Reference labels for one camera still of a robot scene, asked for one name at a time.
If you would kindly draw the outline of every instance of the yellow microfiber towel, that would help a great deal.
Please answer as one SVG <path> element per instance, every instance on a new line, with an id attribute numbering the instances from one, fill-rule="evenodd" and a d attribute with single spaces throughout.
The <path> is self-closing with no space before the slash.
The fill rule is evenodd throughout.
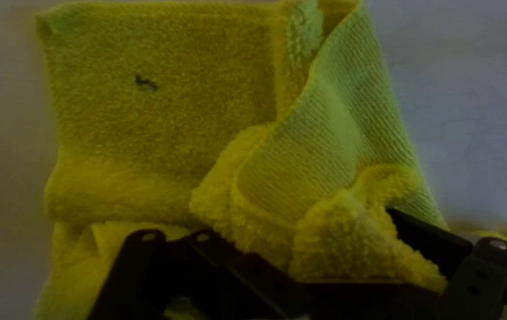
<path id="1" fill-rule="evenodd" d="M 38 319 L 86 319 L 143 228 L 212 228 L 298 281 L 444 290 L 385 212 L 447 228 L 358 0 L 65 4 L 38 31 L 59 132 Z"/>

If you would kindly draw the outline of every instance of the yellow cloth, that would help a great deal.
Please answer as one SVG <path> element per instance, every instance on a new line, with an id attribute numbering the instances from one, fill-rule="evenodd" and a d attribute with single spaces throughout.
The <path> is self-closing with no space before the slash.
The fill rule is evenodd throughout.
<path id="1" fill-rule="evenodd" d="M 67 4 L 38 31 L 59 132 L 38 319 L 86 319 L 141 228 L 214 228 L 300 281 L 445 287 L 385 212 L 447 228 L 360 2 Z"/>

